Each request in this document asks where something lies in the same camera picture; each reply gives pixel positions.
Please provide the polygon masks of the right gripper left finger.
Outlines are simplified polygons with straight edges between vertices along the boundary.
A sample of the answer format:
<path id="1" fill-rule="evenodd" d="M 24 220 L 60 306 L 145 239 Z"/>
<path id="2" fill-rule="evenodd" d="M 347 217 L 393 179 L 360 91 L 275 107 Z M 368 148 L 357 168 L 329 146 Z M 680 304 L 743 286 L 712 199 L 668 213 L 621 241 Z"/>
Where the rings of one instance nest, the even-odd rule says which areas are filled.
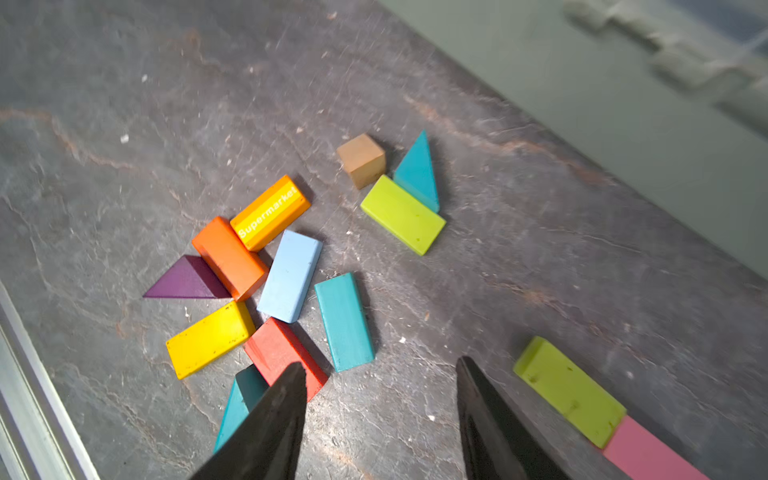
<path id="1" fill-rule="evenodd" d="M 307 405 L 306 372 L 286 367 L 220 450 L 194 479 L 293 479 Z"/>

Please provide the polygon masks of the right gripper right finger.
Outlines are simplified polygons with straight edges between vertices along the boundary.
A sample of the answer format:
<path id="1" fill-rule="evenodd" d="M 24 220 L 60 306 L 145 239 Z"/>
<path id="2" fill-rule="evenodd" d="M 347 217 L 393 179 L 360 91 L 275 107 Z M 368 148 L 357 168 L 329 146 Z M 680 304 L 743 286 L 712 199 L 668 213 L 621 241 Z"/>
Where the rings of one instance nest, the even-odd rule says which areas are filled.
<path id="1" fill-rule="evenodd" d="M 457 411 L 469 479 L 566 479 L 548 442 L 518 416 L 477 363 L 456 363 Z"/>

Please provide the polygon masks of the pink block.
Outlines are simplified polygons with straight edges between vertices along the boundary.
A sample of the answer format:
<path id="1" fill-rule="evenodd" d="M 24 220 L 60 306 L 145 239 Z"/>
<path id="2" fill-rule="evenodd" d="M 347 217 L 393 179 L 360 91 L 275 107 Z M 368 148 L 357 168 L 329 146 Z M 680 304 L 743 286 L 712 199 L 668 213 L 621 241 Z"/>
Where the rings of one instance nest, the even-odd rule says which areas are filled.
<path id="1" fill-rule="evenodd" d="M 630 416 L 622 419 L 602 453 L 634 480 L 708 480 Z"/>

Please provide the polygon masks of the teal rectangular block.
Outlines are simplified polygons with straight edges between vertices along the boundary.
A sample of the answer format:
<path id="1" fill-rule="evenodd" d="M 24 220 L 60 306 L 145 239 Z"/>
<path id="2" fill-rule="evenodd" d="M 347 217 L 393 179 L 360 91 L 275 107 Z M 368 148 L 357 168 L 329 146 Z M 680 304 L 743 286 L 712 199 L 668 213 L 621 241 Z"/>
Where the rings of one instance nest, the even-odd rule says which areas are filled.
<path id="1" fill-rule="evenodd" d="M 372 362 L 374 347 L 353 274 L 320 282 L 314 290 L 335 370 Z"/>

